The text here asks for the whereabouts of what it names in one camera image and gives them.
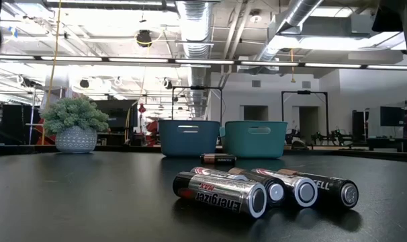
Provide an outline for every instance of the duracell battery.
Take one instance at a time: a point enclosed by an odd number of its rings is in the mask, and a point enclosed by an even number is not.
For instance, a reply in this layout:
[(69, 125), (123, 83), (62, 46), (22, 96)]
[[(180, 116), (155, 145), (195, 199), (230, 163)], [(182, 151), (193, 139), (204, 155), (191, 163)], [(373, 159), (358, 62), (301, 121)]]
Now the duracell battery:
[(253, 181), (238, 181), (192, 172), (180, 172), (173, 182), (175, 195), (203, 202), (235, 213), (246, 213), (254, 218), (266, 209), (265, 187)]
[(279, 206), (284, 201), (285, 184), (280, 179), (240, 168), (232, 168), (229, 170), (229, 173), (235, 175), (243, 175), (251, 182), (261, 183), (266, 189), (267, 206)]
[(229, 154), (203, 154), (201, 155), (201, 162), (204, 164), (214, 165), (234, 165), (236, 157)]
[(288, 169), (280, 169), (278, 172), (312, 179), (318, 188), (317, 201), (319, 204), (352, 208), (356, 206), (357, 201), (359, 200), (359, 190), (357, 189), (356, 184), (350, 180), (314, 175)]

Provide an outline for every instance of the battery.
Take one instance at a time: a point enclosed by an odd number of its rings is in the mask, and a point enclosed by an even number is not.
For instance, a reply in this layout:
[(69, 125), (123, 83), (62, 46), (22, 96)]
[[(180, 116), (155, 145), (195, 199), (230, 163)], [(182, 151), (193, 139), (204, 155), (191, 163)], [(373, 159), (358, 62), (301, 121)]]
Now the battery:
[(253, 181), (238, 181), (192, 172), (180, 172), (173, 182), (175, 195), (217, 206), (254, 218), (266, 209), (265, 187)]
[(229, 173), (243, 175), (251, 182), (261, 183), (266, 189), (267, 206), (279, 206), (284, 201), (285, 184), (279, 178), (247, 171), (240, 168), (232, 168), (229, 170)]
[(203, 154), (201, 155), (201, 162), (204, 164), (214, 165), (234, 165), (236, 157), (229, 154)]
[(318, 203), (352, 208), (356, 206), (359, 200), (359, 190), (356, 184), (350, 180), (302, 173), (288, 169), (280, 169), (278, 172), (312, 179), (318, 188)]
[(236, 179), (240, 181), (248, 181), (248, 179), (244, 175), (234, 175), (229, 174), (224, 171), (219, 171), (215, 169), (208, 169), (204, 167), (195, 167), (190, 172), (201, 174), (201, 175), (210, 175), (214, 177), (226, 178), (226, 179)]
[(294, 198), (299, 206), (307, 208), (312, 206), (317, 200), (317, 186), (310, 178), (286, 175), (260, 168), (253, 169), (252, 171), (281, 179), (287, 188), (286, 194)]

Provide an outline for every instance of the teal plastic bin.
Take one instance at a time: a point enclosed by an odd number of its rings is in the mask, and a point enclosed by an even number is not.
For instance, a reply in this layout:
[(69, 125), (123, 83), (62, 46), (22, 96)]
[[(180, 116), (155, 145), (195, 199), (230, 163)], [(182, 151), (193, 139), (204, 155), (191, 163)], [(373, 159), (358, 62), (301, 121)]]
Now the teal plastic bin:
[(287, 122), (231, 121), (223, 149), (240, 158), (278, 158), (284, 152)]
[(215, 153), (220, 123), (197, 120), (159, 120), (162, 154), (199, 157)]

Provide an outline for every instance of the black table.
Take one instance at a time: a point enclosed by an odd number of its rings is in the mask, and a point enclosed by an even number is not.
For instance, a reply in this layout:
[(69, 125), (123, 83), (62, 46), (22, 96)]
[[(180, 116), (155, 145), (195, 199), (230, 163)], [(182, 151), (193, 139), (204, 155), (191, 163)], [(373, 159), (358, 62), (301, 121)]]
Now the black table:
[(407, 138), (368, 138), (367, 144), (369, 150), (373, 151), (377, 148), (394, 148), (398, 152), (404, 152), (404, 144), (407, 144)]
[(278, 208), (258, 220), (179, 200), (173, 178), (196, 165), (157, 153), (0, 157), (0, 241), (407, 241), (407, 163), (328, 155), (239, 161), (359, 187), (347, 212)]

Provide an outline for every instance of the yellow rope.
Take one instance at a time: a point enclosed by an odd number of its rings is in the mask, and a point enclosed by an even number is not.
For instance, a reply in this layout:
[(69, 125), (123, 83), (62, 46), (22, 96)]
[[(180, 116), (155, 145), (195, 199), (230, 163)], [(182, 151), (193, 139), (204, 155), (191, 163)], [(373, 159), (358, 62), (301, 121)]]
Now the yellow rope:
[[(291, 55), (291, 61), (293, 62), (293, 49), (290, 50), (290, 55)], [(291, 82), (295, 83), (295, 79), (294, 79), (294, 75), (295, 75), (295, 67), (291, 67)]]
[[(45, 108), (50, 108), (50, 96), (51, 96), (51, 89), (53, 86), (54, 68), (56, 67), (57, 52), (58, 52), (58, 31), (60, 29), (60, 9), (61, 8), (62, 8), (62, 0), (59, 0), (58, 11), (57, 11), (56, 50), (54, 51), (53, 68), (51, 69), (50, 87), (48, 88), (47, 103), (45, 105)], [(42, 145), (44, 145), (44, 141), (45, 141), (45, 128), (42, 127)]]

